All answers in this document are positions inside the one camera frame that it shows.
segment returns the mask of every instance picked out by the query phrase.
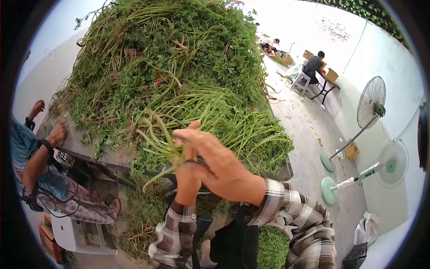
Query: yellow warning tape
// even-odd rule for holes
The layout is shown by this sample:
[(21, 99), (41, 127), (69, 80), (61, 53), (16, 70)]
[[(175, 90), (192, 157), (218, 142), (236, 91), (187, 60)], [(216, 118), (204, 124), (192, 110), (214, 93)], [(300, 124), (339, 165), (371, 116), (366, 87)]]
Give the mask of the yellow warning tape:
[[(306, 120), (307, 120), (307, 122), (308, 122), (308, 124), (309, 124), (309, 126), (311, 127), (311, 129), (312, 129), (312, 132), (313, 132), (313, 134), (315, 135), (315, 137), (316, 137), (316, 140), (318, 141), (318, 144), (320, 145), (320, 147), (321, 148), (323, 148), (323, 142), (321, 141), (321, 139), (318, 137), (318, 135), (316, 134), (316, 132), (315, 132), (315, 129), (313, 128), (313, 125), (312, 125), (312, 123), (310, 122), (310, 120), (307, 118), (307, 116), (306, 116), (306, 114), (305, 114), (305, 112), (304, 112), (304, 109), (301, 107), (301, 105), (300, 105), (300, 103), (299, 102), (297, 102), (297, 101), (295, 101), (296, 102), (296, 104), (298, 104), (298, 106), (300, 107), (300, 109), (302, 110), (302, 112), (303, 112), (303, 115), (304, 115), (304, 117), (306, 118)], [(341, 163), (341, 166), (342, 166), (342, 170), (343, 170), (343, 172), (344, 172), (344, 176), (345, 176), (345, 179), (347, 179), (347, 173), (346, 173), (346, 171), (345, 171), (345, 168), (344, 168), (344, 165), (343, 165), (343, 163), (342, 163), (342, 160), (338, 157), (338, 160), (339, 160), (339, 162)]]
[(311, 123), (311, 122), (310, 122), (310, 120), (307, 118), (306, 114), (304, 113), (304, 109), (301, 107), (301, 105), (300, 105), (300, 103), (299, 103), (299, 102), (297, 102), (297, 101), (295, 101), (295, 102), (296, 102), (296, 104), (298, 104), (298, 106), (300, 107), (301, 111), (303, 112), (303, 115), (304, 115), (304, 117), (306, 118), (307, 123), (309, 124), (310, 128), (312, 129), (312, 132), (313, 132), (313, 134), (315, 135), (315, 137), (316, 137), (316, 140), (317, 140), (318, 144), (320, 145), (320, 147), (321, 147), (321, 148), (323, 148), (323, 142), (322, 142), (322, 141), (321, 141), (321, 139), (317, 136), (317, 134), (316, 134), (316, 132), (315, 132), (315, 129), (313, 128), (312, 123)]
[(339, 162), (341, 163), (342, 170), (344, 171), (345, 179), (347, 179), (347, 172), (345, 172), (344, 164), (342, 163), (342, 160), (341, 160), (339, 157), (338, 157), (338, 160), (339, 160)]

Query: white plastic stool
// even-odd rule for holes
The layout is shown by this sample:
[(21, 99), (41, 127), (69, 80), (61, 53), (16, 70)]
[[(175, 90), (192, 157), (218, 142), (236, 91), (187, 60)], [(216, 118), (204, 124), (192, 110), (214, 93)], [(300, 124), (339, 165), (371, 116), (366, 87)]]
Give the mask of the white plastic stool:
[(51, 217), (52, 231), (57, 244), (68, 251), (87, 254), (118, 254), (118, 250), (106, 248), (101, 225), (97, 225), (97, 232), (100, 239), (100, 247), (82, 244), (79, 238), (79, 226), (76, 220), (70, 217)]
[[(306, 84), (305, 84), (304, 86), (302, 86), (302, 85), (299, 83), (299, 81), (300, 81), (302, 78), (306, 79)], [(307, 86), (309, 86), (309, 83), (310, 83), (310, 77), (308, 77), (308, 76), (307, 76), (305, 73), (303, 73), (303, 72), (298, 72), (298, 73), (297, 73), (297, 75), (296, 75), (296, 76), (295, 76), (295, 78), (294, 78), (294, 82), (293, 82), (293, 84), (291, 85), (291, 88), (293, 89), (293, 88), (294, 88), (294, 86), (296, 86), (296, 85), (297, 85), (297, 87), (299, 87), (299, 88), (303, 89), (302, 95), (304, 95), (304, 93), (306, 92)]]

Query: wrist strap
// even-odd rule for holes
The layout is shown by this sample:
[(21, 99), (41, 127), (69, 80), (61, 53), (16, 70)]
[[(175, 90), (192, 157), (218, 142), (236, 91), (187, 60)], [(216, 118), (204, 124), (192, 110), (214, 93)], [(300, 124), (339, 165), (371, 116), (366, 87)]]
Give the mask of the wrist strap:
[(34, 121), (31, 121), (28, 117), (25, 117), (25, 125), (32, 131), (34, 130), (34, 126), (36, 126)]
[(52, 148), (51, 144), (48, 142), (48, 140), (46, 139), (42, 139), (40, 141), (40, 143), (42, 143), (42, 145), (44, 145), (47, 149), (48, 149), (48, 154), (50, 156), (54, 156), (54, 149)]

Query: shirt cuff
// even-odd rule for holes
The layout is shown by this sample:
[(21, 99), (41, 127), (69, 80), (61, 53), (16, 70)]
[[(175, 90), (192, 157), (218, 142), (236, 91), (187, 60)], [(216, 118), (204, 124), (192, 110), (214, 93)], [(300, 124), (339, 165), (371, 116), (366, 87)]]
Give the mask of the shirt cuff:
[(177, 222), (195, 223), (197, 221), (196, 207), (178, 204), (173, 200), (167, 214)]
[(276, 219), (279, 215), (282, 201), (284, 200), (284, 193), (285, 188), (282, 183), (266, 179), (266, 194), (248, 225), (263, 226), (269, 221)]

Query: standing fan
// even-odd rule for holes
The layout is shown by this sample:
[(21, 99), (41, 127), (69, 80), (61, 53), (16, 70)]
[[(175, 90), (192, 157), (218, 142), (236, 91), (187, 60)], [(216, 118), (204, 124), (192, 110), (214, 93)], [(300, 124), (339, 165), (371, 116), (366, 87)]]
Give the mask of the standing fan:
[(338, 201), (338, 190), (376, 174), (378, 182), (385, 188), (394, 188), (405, 178), (409, 166), (408, 150), (401, 139), (387, 139), (380, 146), (374, 165), (340, 184), (326, 176), (321, 181), (321, 195), (324, 201), (333, 205)]
[(379, 119), (385, 115), (385, 83), (380, 76), (372, 78), (361, 93), (360, 101), (357, 106), (357, 123), (361, 130), (341, 149), (333, 155), (326, 149), (319, 152), (319, 158), (326, 170), (333, 172), (335, 165), (332, 159), (346, 148), (349, 144), (362, 133), (364, 130), (372, 127)]

